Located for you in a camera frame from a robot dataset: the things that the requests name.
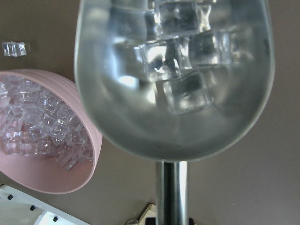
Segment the clear ice cubes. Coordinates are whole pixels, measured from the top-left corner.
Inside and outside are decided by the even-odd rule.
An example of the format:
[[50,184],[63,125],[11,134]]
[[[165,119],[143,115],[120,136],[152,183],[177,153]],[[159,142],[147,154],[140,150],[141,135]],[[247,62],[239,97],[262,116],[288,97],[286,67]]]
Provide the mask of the clear ice cubes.
[[94,158],[74,111],[40,84],[14,75],[0,78],[0,140],[8,156],[52,156],[65,170]]

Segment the pink bowl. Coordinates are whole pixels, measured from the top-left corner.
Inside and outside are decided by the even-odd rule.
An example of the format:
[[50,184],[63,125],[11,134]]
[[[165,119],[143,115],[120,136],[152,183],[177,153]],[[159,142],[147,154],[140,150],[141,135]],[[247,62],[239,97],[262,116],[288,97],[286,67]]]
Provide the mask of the pink bowl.
[[15,75],[32,80],[61,98],[85,126],[94,155],[91,162],[76,163],[67,171],[55,161],[55,157],[8,156],[3,149],[4,144],[1,144],[0,171],[27,188],[47,194],[68,194],[86,185],[96,169],[103,136],[86,114],[76,84],[61,75],[39,69],[4,70],[0,75]]

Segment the bamboo cutting board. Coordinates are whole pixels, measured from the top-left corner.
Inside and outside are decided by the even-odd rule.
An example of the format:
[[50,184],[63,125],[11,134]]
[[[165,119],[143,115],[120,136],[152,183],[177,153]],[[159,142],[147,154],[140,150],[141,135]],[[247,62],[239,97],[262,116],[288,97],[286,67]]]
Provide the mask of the bamboo cutting board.
[[148,203],[141,213],[133,218],[128,219],[125,225],[145,225],[147,218],[155,218],[157,216],[157,207],[154,203]]

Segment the silver metal ice scoop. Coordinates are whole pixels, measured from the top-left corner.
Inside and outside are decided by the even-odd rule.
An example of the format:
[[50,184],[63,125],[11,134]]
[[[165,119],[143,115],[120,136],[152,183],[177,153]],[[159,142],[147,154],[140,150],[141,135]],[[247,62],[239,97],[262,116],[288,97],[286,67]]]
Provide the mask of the silver metal ice scoop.
[[257,122],[270,96],[275,56],[268,2],[231,0],[233,17],[253,26],[252,57],[206,69],[203,77],[212,104],[174,114],[161,84],[132,89],[118,82],[112,1],[80,1],[74,72],[82,103],[109,141],[157,163],[157,216],[152,222],[187,225],[188,163],[232,147]]

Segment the stray clear ice cube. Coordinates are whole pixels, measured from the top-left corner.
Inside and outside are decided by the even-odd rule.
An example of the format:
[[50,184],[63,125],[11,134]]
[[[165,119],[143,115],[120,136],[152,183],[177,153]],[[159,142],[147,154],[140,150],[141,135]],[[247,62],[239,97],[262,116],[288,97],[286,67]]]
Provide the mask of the stray clear ice cube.
[[19,57],[27,55],[24,42],[2,42],[3,55],[9,57]]

